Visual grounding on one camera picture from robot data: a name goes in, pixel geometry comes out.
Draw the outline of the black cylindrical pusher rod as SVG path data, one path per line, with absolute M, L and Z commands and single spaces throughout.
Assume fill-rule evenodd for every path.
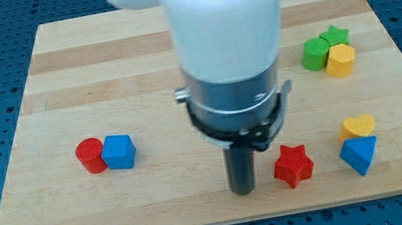
M 253 150 L 249 147 L 236 147 L 224 150 L 228 185 L 238 195 L 252 193 L 255 187 Z

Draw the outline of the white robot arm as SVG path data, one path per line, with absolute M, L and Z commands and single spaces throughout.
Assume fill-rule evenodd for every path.
M 106 0 L 127 10 L 160 6 L 184 77 L 175 100 L 219 145 L 230 190 L 254 190 L 253 156 L 278 134 L 291 82 L 277 79 L 280 0 Z

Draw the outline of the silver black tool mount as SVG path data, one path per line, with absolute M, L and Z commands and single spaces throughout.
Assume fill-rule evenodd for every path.
M 186 105 L 191 124 L 223 150 L 250 148 L 263 152 L 279 133 L 287 110 L 292 81 L 278 83 L 277 65 L 252 77 L 220 83 L 184 73 L 185 85 L 174 92 Z

